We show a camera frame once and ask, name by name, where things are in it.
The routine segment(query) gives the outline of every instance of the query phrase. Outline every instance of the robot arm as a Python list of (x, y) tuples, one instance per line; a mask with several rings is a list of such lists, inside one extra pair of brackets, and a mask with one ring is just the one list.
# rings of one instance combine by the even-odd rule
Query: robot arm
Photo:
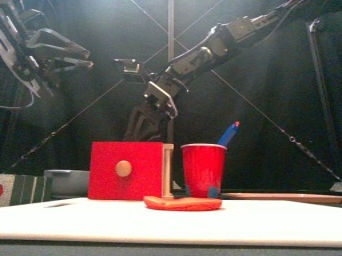
[(217, 24), (204, 40), (176, 57), (156, 76), (146, 73), (134, 60), (114, 60), (129, 82), (146, 82), (144, 101), (134, 107), (124, 136), (125, 141), (164, 141), (167, 123), (177, 115), (173, 103), (181, 90), (196, 77), (236, 56), (244, 48), (260, 43), (283, 25), (292, 10), (311, 4), (309, 0), (291, 0), (265, 15), (243, 17), (227, 24)]
[(58, 84), (60, 72), (92, 67), (89, 52), (46, 27), (41, 12), (20, 14), (10, 0), (0, 0), (0, 56), (37, 97)]

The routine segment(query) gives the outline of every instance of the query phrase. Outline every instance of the gray container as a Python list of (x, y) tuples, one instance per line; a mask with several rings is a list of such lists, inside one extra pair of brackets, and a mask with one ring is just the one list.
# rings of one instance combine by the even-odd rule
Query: gray container
[(52, 178), (52, 199), (66, 199), (88, 196), (88, 171), (45, 170), (44, 176)]

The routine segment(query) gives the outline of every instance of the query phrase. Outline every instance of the black backdrop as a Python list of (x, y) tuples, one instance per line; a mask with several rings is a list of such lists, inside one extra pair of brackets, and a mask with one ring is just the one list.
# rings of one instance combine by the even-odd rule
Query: black backdrop
[[(176, 0), (175, 56), (199, 43), (216, 23), (231, 22), (243, 16), (256, 17), (283, 2)], [(130, 110), (140, 103), (145, 89), (144, 85), (120, 82), (112, 59), (146, 61), (146, 68), (152, 71), (160, 71), (165, 66), (168, 3), (161, 0), (30, 0), (24, 4), (25, 8), (41, 9), (52, 29), (90, 51), (94, 67), (89, 72), (62, 74), (53, 97), (44, 95), (30, 108), (17, 112), (0, 110), (0, 168), (5, 171), (50, 132), (72, 120), (48, 143), (6, 172), (41, 175), (44, 169), (88, 170), (90, 143), (122, 139)], [(173, 130), (173, 178), (180, 186), (180, 145), (216, 143), (227, 126), (237, 120), (240, 129), (228, 148), (224, 188), (324, 190), (331, 187), (335, 181), (331, 175), (297, 150), (273, 123), (342, 175), (338, 169), (340, 19), (340, 13), (324, 15), (326, 29), (319, 32), (338, 154), (331, 151), (328, 141), (307, 20), (297, 20), (276, 31), (263, 44), (215, 69), (233, 89), (208, 72), (191, 84), (189, 93), (180, 95)], [(1, 105), (24, 105), (26, 91), (10, 78), (4, 65), (1, 75)]]

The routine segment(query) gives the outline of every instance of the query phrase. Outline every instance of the orange plate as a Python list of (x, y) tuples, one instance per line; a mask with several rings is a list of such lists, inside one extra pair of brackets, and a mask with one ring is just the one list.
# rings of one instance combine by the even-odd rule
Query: orange plate
[(145, 196), (146, 208), (167, 211), (212, 211), (220, 208), (221, 200), (215, 198), (184, 197), (164, 199), (156, 196)]

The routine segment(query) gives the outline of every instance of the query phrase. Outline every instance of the red object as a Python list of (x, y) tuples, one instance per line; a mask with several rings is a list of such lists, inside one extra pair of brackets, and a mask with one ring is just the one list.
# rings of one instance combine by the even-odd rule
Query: red object
[(191, 197), (217, 197), (225, 148), (216, 144), (181, 146), (185, 186)]
[(160, 197), (161, 176), (161, 142), (93, 142), (89, 199), (142, 200), (144, 196)]
[(144, 197), (146, 208), (165, 211), (212, 211), (220, 208), (221, 200), (215, 198), (184, 197), (164, 199), (155, 196)]

